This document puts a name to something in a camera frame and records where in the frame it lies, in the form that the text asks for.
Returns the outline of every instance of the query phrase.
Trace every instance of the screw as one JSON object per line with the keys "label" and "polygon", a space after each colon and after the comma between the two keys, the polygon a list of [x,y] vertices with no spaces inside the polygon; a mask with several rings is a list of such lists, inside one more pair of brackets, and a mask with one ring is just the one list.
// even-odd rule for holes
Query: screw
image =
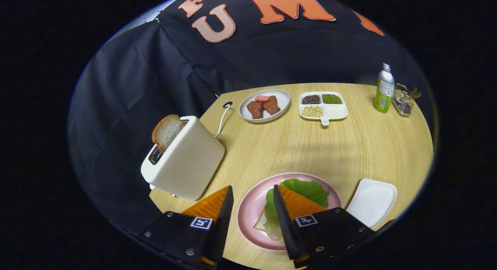
{"label": "screw", "polygon": [[193,249],[185,249],[185,253],[188,256],[194,256],[195,255],[195,251]]}

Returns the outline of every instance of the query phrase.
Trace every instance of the letter m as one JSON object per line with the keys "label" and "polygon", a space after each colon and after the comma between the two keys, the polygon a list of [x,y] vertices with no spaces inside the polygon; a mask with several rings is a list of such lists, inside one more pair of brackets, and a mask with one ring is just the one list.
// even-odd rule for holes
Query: letter m
{"label": "letter m", "polygon": [[334,21],[335,17],[328,12],[316,0],[252,0],[262,13],[261,23],[270,24],[283,21],[285,17],[275,12],[274,8],[287,14],[293,19],[299,16],[299,5],[304,12],[302,15],[307,19]]}

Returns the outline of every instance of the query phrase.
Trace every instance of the beans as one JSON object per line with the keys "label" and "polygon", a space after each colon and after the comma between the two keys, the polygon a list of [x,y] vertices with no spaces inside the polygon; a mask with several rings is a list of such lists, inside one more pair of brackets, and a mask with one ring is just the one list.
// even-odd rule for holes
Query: beans
{"label": "beans", "polygon": [[325,104],[341,104],[340,97],[336,95],[323,95],[323,103]]}
{"label": "beans", "polygon": [[319,95],[308,95],[302,99],[302,104],[320,104]]}
{"label": "beans", "polygon": [[319,106],[307,106],[302,110],[302,114],[306,117],[321,118],[323,109]]}

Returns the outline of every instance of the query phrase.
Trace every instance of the toaster slot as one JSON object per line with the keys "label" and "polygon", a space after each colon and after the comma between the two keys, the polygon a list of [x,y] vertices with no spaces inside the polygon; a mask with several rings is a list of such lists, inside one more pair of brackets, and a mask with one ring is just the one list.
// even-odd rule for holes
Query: toaster slot
{"label": "toaster slot", "polygon": [[157,164],[158,160],[160,160],[160,157],[162,157],[162,153],[156,147],[154,152],[152,152],[152,154],[150,155],[149,160],[153,165],[155,165]]}

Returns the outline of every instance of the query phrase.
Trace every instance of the white tray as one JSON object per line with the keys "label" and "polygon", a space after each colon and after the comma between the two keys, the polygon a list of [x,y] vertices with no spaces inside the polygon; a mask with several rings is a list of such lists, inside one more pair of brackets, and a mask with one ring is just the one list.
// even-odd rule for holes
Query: white tray
{"label": "white tray", "polygon": [[[336,95],[337,97],[340,97],[340,100],[342,104],[325,104],[323,103],[323,95]],[[302,100],[304,97],[308,95],[319,95],[319,98],[321,100],[320,104],[302,104]],[[321,118],[314,118],[314,117],[307,117],[302,114],[302,111],[304,110],[305,107],[307,106],[319,106],[323,109],[323,116]],[[346,116],[348,116],[348,109],[347,105],[345,104],[345,100],[343,100],[343,97],[341,96],[340,93],[335,93],[335,92],[307,92],[303,93],[300,95],[300,100],[299,100],[299,113],[302,118],[306,118],[309,120],[321,120],[321,124],[323,125],[329,125],[330,120],[339,120],[343,119]]]}
{"label": "white tray", "polygon": [[364,178],[347,207],[347,212],[369,228],[377,226],[390,212],[397,197],[391,183]]}

